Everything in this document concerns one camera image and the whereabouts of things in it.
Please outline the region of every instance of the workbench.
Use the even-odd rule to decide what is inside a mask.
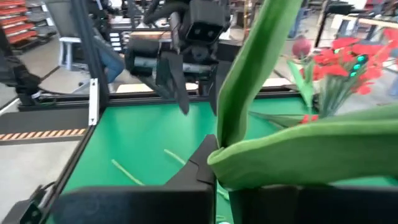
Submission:
[[[251,111],[300,114],[306,110],[298,93],[285,92],[263,94],[254,100]],[[60,183],[65,183],[61,194],[87,186],[135,185],[112,164],[112,159],[146,185],[165,184],[182,165],[164,149],[188,159],[207,134],[215,133],[215,127],[216,117],[207,102],[192,102],[187,116],[175,103],[145,105],[137,102],[132,106],[107,107],[80,158],[75,154],[75,162],[71,162],[66,175],[61,176]],[[267,121],[249,116],[246,139],[261,138],[276,131],[278,129]],[[387,187],[397,182],[375,177],[336,184]],[[221,197],[217,201],[217,215],[232,223],[229,202]]]

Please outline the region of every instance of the warning tape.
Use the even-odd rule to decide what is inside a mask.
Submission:
[[[54,131],[32,131],[28,133],[0,134],[0,141],[15,141],[28,139],[62,138],[72,136],[82,136],[86,129],[66,129]]]

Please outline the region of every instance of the green mat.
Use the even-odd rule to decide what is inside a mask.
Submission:
[[[255,100],[251,110],[268,114],[305,112],[300,98]],[[188,116],[178,105],[108,108],[83,152],[63,192],[86,186],[134,185],[111,159],[116,159],[146,185],[161,185],[178,172],[181,163],[166,155],[168,149],[188,159],[207,134],[215,133],[216,119],[208,103],[191,103]],[[246,139],[260,138],[278,129],[267,121],[249,117]],[[372,178],[338,182],[350,185],[387,186],[391,179]],[[218,197],[217,215],[232,223],[229,203]]]

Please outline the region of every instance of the gray floor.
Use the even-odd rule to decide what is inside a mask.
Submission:
[[[330,45],[334,39],[336,30],[329,28],[330,22],[326,24],[321,45]],[[312,16],[303,21],[303,29],[307,38],[315,39],[317,34],[317,17]],[[241,39],[242,32],[234,31],[232,38]],[[283,54],[291,55],[293,41],[287,40],[282,51]],[[30,72],[44,76],[57,66],[59,43],[56,38],[51,42],[38,47],[21,56],[22,61],[27,65]],[[292,79],[285,59],[281,58],[275,69]],[[395,74],[384,71],[382,78],[376,80],[373,92],[367,96],[353,95],[339,113],[346,113],[352,110],[362,110],[376,106],[378,103],[390,103],[395,99],[389,97],[387,89],[390,87]],[[87,74],[80,72],[69,72],[64,68],[56,71],[48,79],[44,80],[42,87],[48,90],[71,93],[78,82],[86,80]],[[124,72],[116,80],[117,85],[123,83],[137,83],[137,80]],[[14,97],[13,89],[6,88],[0,84],[0,107]],[[16,111],[13,105],[7,112]],[[28,197],[39,184],[46,184],[55,180],[67,159],[70,157],[76,142],[59,142],[47,144],[34,144],[22,146],[1,146],[0,147],[0,220],[17,200]]]

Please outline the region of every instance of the flower bouquet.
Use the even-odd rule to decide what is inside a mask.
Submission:
[[[323,49],[317,55],[300,57],[300,63],[289,59],[288,66],[308,114],[262,114],[253,111],[250,114],[280,128],[334,116],[352,94],[366,95],[371,92],[372,80],[381,77],[383,62],[397,47],[396,32],[385,30],[384,34],[389,38],[387,44],[366,45],[360,39],[345,37],[334,40],[330,48]],[[318,104],[318,115],[312,115],[314,101]]]

